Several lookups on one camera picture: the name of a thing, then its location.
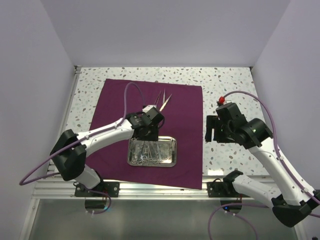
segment speckled countertop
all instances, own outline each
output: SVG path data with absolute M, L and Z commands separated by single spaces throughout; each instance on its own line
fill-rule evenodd
M 66 129 L 88 131 L 105 79 L 126 79 L 202 87 L 203 93 L 203 175 L 222 176 L 234 169 L 247 175 L 269 175 L 262 164 L 243 147 L 216 142 L 205 143 L 206 116 L 215 114 L 217 99 L 234 90 L 256 95 L 247 67 L 83 67 L 73 96 Z M 264 119 L 260 105 L 243 94 L 227 98 L 236 102 L 248 118 Z

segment metal frame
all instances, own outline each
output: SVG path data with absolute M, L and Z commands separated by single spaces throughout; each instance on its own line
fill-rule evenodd
M 67 106 L 64 110 L 64 115 L 58 131 L 57 139 L 65 130 L 80 73 L 81 67 L 75 66 L 72 88 L 69 94 Z M 57 169 L 51 160 L 48 166 L 48 173 L 56 171 Z M 119 197 L 114 198 L 114 200 L 235 200 L 235 198 L 232 197 L 208 197 L 207 182 L 212 182 L 213 180 L 221 177 L 223 176 L 204 176 L 202 179 L 201 190 L 117 180 L 117 182 L 120 182 L 120 191 Z M 261 183 L 276 187 L 275 182 L 269 176 L 252 176 L 252 178 Z M 64 181 L 61 176 L 53 176 L 36 182 L 19 240 L 29 239 L 41 199 L 75 199 L 75 187 L 73 183 L 74 181 Z M 294 229 L 298 240 L 307 239 L 307 233 L 305 231 L 303 222 L 297 224 Z

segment white enclosure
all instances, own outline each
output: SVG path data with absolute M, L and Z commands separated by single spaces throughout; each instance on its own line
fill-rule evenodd
M 279 145 L 319 189 L 319 9 L 318 0 L 1 1 L 1 238 L 19 239 L 33 185 L 18 182 L 52 149 L 75 65 L 253 67 Z M 310 218 L 308 239 L 320 237 Z
M 41 0 L 86 67 L 255 64 L 289 0 Z

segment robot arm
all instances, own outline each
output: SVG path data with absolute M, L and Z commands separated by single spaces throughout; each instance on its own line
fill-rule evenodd
M 158 140 L 158 124 L 164 116 L 153 105 L 148 105 L 141 112 L 127 114 L 125 119 L 109 125 L 86 131 L 74 133 L 71 129 L 62 133 L 55 144 L 51 154 L 63 147 L 85 138 L 52 158 L 63 180 L 76 180 L 87 189 L 101 191 L 104 188 L 103 179 L 92 168 L 86 165 L 86 157 L 101 148 L 113 143 L 137 138 L 141 141 Z
M 205 140 L 211 142 L 214 129 L 214 141 L 244 146 L 263 164 L 278 186 L 278 188 L 267 186 L 236 170 L 223 179 L 226 187 L 262 202 L 288 227 L 293 227 L 307 217 L 318 204 L 301 190 L 277 158 L 272 140 L 273 134 L 267 125 L 257 118 L 248 122 L 233 102 L 221 105 L 216 112 L 218 116 L 207 116 Z M 310 186 L 283 153 L 281 155 L 304 189 L 320 199 L 320 191 Z

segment cable clip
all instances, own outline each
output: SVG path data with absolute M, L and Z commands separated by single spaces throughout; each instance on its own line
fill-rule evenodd
M 302 191 L 303 193 L 308 193 L 308 192 L 309 192 L 309 189 L 305 187 L 305 188 L 302 189 L 301 191 Z
M 114 129 L 117 129 L 117 127 L 119 127 L 119 123 L 121 122 L 121 119 L 119 121 L 116 121 L 114 123 Z

